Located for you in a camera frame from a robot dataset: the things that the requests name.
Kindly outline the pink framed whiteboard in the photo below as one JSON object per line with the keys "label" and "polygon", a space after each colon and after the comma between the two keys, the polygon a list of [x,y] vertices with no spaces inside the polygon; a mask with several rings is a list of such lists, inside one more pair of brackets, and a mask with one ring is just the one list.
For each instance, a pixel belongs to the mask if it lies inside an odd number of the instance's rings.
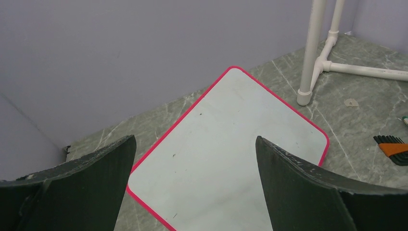
{"label": "pink framed whiteboard", "polygon": [[330,145],[321,128],[231,66],[134,165],[127,192],[170,231],[270,231],[258,136],[317,166]]}

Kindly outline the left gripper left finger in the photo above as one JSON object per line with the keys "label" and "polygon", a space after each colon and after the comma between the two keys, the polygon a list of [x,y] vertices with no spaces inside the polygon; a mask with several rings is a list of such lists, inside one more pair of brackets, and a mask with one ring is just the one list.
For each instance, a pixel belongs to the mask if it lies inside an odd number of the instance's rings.
{"label": "left gripper left finger", "polygon": [[3,231],[112,231],[137,149],[133,135],[0,183]]}

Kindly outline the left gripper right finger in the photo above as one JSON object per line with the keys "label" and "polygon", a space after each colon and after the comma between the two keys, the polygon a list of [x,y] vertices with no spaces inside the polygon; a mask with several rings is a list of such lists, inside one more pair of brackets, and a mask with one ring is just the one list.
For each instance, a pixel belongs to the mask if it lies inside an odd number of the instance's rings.
{"label": "left gripper right finger", "polygon": [[261,136],[255,148],[273,230],[407,230],[407,190],[327,171]]}

